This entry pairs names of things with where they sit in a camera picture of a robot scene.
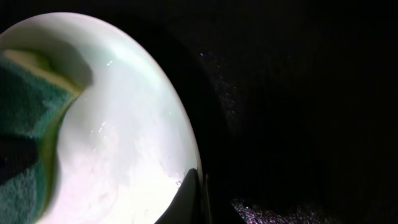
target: green scrubbing layer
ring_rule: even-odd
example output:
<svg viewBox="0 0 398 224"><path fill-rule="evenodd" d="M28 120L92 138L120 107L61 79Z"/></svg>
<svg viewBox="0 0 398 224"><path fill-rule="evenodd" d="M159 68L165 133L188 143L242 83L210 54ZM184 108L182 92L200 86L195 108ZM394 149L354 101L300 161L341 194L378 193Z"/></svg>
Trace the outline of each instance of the green scrubbing layer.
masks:
<svg viewBox="0 0 398 224"><path fill-rule="evenodd" d="M50 199L63 115L80 90L31 52L0 52L0 135L33 139L39 158L0 186L0 223L31 224Z"/></svg>

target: sponge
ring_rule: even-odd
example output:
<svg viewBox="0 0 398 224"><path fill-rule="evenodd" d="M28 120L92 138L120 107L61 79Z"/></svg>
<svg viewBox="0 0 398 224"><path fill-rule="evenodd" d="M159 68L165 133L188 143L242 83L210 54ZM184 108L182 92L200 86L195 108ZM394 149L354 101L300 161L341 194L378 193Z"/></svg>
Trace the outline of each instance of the sponge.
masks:
<svg viewBox="0 0 398 224"><path fill-rule="evenodd" d="M40 54L0 52L0 137L28 139L38 155L0 185L0 223L31 224L43 214L52 191L58 129L80 93Z"/></svg>

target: black background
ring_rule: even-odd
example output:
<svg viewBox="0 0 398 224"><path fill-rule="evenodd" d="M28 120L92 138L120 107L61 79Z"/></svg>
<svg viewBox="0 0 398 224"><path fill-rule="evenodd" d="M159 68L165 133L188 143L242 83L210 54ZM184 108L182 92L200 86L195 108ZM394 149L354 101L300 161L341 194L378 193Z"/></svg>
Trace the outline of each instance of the black background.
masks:
<svg viewBox="0 0 398 224"><path fill-rule="evenodd" d="M156 59L190 117L220 223L232 198L398 223L392 4L2 0L0 32L57 11L110 22Z"/></svg>

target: dish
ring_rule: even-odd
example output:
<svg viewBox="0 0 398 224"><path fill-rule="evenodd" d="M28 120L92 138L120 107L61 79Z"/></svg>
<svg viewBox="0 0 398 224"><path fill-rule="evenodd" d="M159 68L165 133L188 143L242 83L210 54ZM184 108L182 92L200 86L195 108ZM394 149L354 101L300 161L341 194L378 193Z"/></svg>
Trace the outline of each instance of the dish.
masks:
<svg viewBox="0 0 398 224"><path fill-rule="evenodd" d="M61 125L48 223L154 223L189 169L202 181L187 114L162 69L132 38L81 14L24 20L0 50L29 49L85 88Z"/></svg>

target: dark surface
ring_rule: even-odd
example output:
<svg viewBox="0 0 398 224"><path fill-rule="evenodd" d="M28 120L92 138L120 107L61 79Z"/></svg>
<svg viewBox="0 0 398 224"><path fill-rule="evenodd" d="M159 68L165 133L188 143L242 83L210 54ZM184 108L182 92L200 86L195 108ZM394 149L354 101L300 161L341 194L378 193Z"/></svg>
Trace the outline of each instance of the dark surface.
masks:
<svg viewBox="0 0 398 224"><path fill-rule="evenodd" d="M135 38L176 88L213 184L217 223L245 198L346 223L396 223L394 8L357 1L1 1L0 32L45 12Z"/></svg>

